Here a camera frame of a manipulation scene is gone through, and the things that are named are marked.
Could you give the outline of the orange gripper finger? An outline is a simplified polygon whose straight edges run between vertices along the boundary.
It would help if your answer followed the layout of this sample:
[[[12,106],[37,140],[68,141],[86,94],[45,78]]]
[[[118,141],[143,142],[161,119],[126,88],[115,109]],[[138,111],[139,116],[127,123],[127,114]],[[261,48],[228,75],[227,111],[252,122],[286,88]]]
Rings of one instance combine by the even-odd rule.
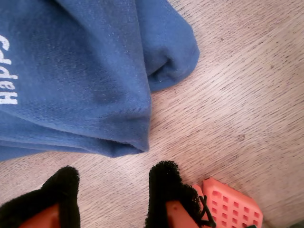
[[[40,189],[4,203],[0,207],[2,228],[79,228],[77,205],[79,174],[66,166]]]
[[[194,188],[184,184],[178,165],[173,161],[161,161],[149,172],[149,206],[146,228],[167,228],[166,203],[179,201],[196,225],[202,227],[200,199]]]

